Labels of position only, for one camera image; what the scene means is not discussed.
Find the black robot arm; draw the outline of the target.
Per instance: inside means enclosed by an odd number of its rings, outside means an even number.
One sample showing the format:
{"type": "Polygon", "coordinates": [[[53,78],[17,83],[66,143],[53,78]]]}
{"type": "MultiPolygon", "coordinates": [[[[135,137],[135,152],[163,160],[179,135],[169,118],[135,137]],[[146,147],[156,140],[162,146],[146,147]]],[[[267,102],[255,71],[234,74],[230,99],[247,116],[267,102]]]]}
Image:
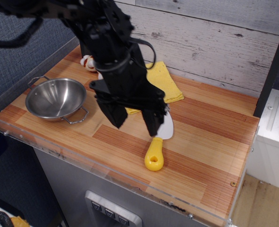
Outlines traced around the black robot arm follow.
{"type": "Polygon", "coordinates": [[[140,110],[151,136],[157,134],[167,113],[164,92],[147,79],[140,44],[131,37],[134,26],[112,0],[0,0],[0,12],[34,22],[17,38],[0,40],[0,48],[27,44],[45,18],[58,18],[70,28],[93,56],[102,79],[90,83],[96,101],[117,128],[127,118],[127,108],[140,110]]]}

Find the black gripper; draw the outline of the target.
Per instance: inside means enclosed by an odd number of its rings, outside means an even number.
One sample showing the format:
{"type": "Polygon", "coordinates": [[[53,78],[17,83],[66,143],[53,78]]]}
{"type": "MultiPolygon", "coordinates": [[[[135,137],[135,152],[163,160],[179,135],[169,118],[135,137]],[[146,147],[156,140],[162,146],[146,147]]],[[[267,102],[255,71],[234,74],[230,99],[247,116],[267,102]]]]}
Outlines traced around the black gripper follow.
{"type": "Polygon", "coordinates": [[[142,116],[151,137],[157,134],[169,112],[163,101],[164,92],[147,80],[147,69],[138,44],[131,44],[124,58],[112,64],[97,62],[103,79],[90,83],[97,103],[116,128],[127,119],[125,107],[143,110],[142,116]]]}

